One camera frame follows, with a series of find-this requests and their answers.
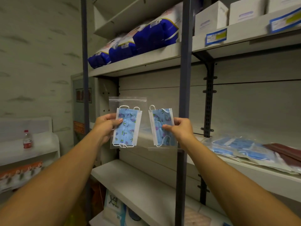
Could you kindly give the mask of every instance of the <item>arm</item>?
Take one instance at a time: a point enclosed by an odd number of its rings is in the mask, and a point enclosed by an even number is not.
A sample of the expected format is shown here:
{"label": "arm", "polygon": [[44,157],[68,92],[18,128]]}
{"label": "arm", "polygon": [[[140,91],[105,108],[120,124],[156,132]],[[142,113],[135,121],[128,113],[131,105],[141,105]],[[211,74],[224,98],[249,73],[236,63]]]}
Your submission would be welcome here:
{"label": "arm", "polygon": [[81,142],[18,190],[0,210],[0,225],[62,225],[85,186],[100,145],[122,122],[111,120],[115,117],[97,118]]}
{"label": "arm", "polygon": [[221,160],[193,135],[189,119],[175,118],[171,131],[189,154],[234,225],[298,226],[301,219],[257,183]]}

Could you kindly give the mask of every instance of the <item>white box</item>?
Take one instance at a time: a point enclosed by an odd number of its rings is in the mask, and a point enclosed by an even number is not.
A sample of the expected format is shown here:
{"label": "white box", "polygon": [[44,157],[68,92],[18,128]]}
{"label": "white box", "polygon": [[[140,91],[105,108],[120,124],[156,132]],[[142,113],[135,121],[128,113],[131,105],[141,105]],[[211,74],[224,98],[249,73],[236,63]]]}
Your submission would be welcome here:
{"label": "white box", "polygon": [[240,0],[230,5],[229,25],[264,15],[265,0]]}
{"label": "white box", "polygon": [[194,34],[215,32],[219,28],[226,27],[228,25],[228,11],[229,9],[221,1],[217,1],[199,12],[195,16]]}
{"label": "white box", "polygon": [[269,0],[268,13],[301,4],[301,0]]}

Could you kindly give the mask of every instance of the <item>blue price tag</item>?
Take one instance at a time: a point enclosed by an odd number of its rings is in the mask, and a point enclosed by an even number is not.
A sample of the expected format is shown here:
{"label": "blue price tag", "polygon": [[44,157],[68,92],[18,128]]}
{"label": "blue price tag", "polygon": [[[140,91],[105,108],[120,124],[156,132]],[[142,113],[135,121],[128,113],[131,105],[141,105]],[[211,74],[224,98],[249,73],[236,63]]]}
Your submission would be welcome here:
{"label": "blue price tag", "polygon": [[227,39],[227,29],[223,29],[217,32],[209,33],[206,35],[205,45],[217,44]]}
{"label": "blue price tag", "polygon": [[280,32],[301,23],[301,8],[270,20],[271,32]]}

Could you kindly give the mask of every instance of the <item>cartoon print mask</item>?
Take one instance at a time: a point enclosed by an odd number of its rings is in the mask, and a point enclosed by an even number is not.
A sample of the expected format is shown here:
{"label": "cartoon print mask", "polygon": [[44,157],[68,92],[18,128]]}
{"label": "cartoon print mask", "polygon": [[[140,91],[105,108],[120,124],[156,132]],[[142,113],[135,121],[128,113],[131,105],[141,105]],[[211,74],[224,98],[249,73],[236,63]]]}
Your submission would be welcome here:
{"label": "cartoon print mask", "polygon": [[137,145],[142,111],[139,107],[129,109],[122,105],[117,108],[116,119],[123,118],[123,122],[114,130],[112,144],[119,147],[134,147]]}
{"label": "cartoon print mask", "polygon": [[153,144],[157,147],[161,147],[162,145],[166,146],[177,146],[177,141],[175,140],[174,135],[171,132],[168,132],[162,129],[162,125],[175,125],[173,121],[172,109],[155,109],[150,110],[150,123],[151,129],[153,133]]}

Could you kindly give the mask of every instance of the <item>gray metal post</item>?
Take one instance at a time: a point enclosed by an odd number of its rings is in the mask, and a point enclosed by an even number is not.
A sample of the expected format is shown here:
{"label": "gray metal post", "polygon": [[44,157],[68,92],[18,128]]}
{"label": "gray metal post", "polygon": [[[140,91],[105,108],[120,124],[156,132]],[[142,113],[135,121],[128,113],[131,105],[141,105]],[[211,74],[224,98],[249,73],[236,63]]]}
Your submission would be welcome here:
{"label": "gray metal post", "polygon": [[[89,121],[89,79],[88,79],[88,42],[87,42],[87,2],[80,0],[82,14],[82,72],[84,88],[84,118],[85,118],[85,135],[90,131]],[[86,220],[87,223],[92,219],[92,194],[89,182],[85,186],[86,191]]]}
{"label": "gray metal post", "polygon": [[[183,0],[182,44],[181,44],[181,74],[179,117],[189,117],[190,100],[190,72],[193,35],[193,6],[194,0]],[[175,226],[183,226],[186,193],[186,163],[187,154],[178,150],[177,156],[177,184],[175,203]]]}

